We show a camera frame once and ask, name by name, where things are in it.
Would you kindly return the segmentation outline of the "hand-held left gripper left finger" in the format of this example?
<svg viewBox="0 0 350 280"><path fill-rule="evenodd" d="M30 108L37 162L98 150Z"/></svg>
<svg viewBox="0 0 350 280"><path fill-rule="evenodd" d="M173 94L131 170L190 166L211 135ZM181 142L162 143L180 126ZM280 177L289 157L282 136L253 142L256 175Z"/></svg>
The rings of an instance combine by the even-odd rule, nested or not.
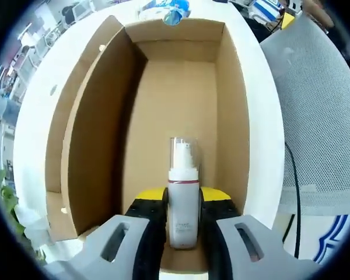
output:
<svg viewBox="0 0 350 280"><path fill-rule="evenodd" d="M167 188L139 193L85 240L81 279L158 279L166 242Z"/></svg>

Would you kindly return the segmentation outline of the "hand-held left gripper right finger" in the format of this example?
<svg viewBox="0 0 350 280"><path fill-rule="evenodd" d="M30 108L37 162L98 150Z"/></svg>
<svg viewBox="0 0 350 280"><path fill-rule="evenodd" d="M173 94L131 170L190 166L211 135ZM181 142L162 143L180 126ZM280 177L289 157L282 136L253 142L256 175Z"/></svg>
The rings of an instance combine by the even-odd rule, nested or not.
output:
<svg viewBox="0 0 350 280"><path fill-rule="evenodd" d="M209 279L289 279L289 254L275 233L239 215L225 192L203 187L200 231Z"/></svg>

